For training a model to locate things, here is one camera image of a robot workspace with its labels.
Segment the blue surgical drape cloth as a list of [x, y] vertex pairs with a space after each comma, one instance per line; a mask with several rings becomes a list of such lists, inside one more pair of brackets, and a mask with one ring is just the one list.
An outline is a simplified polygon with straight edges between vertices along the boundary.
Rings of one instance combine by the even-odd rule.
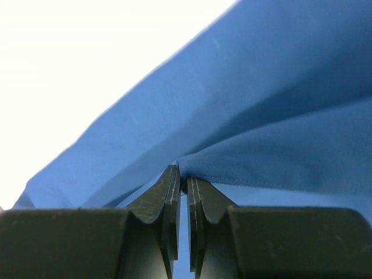
[[239, 206], [358, 211], [371, 225], [371, 2], [240, 1], [99, 116], [11, 209], [123, 208], [180, 170]]

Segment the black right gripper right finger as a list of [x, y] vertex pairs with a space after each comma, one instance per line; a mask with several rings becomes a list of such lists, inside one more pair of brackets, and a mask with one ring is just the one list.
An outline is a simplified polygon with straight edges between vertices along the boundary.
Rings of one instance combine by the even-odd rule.
[[187, 180], [196, 278], [370, 278], [371, 225], [356, 210], [239, 206]]

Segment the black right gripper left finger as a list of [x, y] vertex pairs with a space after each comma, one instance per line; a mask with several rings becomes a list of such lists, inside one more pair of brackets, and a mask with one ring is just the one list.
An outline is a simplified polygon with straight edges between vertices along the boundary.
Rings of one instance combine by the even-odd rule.
[[172, 278], [178, 258], [180, 170], [123, 208], [1, 213], [2, 278]]

